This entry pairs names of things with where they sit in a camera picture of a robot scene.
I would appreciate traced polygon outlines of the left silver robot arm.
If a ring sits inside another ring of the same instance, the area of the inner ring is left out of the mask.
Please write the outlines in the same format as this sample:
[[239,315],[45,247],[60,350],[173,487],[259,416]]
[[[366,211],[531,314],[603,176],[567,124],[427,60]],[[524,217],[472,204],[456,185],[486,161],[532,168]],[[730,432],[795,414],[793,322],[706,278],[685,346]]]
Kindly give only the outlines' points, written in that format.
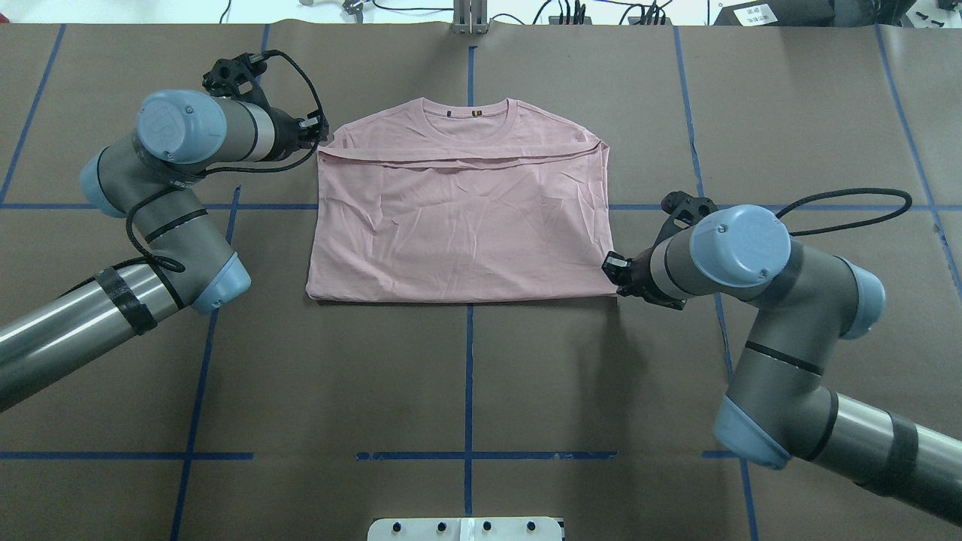
[[133,259],[97,271],[50,304],[2,328],[2,409],[8,410],[187,307],[200,314],[251,286],[237,251],[193,186],[212,174],[274,174],[328,137],[322,105],[294,117],[257,89],[213,97],[159,90],[135,130],[103,148],[80,175],[83,194],[123,220]]

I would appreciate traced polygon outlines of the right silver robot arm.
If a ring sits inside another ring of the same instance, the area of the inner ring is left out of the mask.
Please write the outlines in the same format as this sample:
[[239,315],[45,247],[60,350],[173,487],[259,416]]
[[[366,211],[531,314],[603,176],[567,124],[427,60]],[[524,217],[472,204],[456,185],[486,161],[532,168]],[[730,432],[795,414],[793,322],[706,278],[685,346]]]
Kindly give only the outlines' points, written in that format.
[[719,444],[772,470],[805,460],[959,526],[960,442],[822,384],[837,343],[880,319],[880,279],[805,246],[764,207],[695,205],[681,220],[601,267],[622,297],[680,310],[724,294],[756,309],[712,428]]

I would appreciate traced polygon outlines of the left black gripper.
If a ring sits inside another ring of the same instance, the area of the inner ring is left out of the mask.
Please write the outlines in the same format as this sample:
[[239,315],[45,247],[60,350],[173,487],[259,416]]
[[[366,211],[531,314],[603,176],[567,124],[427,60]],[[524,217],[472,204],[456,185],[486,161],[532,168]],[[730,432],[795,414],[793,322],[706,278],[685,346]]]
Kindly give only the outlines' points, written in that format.
[[285,116],[282,118],[282,148],[284,155],[298,150],[309,150],[315,145],[326,143],[329,137],[329,123],[324,120],[323,112],[312,112],[303,119]]

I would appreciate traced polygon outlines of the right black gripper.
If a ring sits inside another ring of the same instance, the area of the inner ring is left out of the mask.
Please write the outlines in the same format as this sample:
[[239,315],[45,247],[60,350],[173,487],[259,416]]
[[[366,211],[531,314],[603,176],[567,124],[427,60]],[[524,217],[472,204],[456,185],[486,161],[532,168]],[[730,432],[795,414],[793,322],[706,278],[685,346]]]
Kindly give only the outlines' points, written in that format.
[[652,274],[652,251],[643,251],[633,259],[621,254],[607,254],[601,268],[612,284],[621,286],[622,297],[642,298],[647,304],[673,310],[683,310],[686,306],[685,299],[671,298],[656,284]]

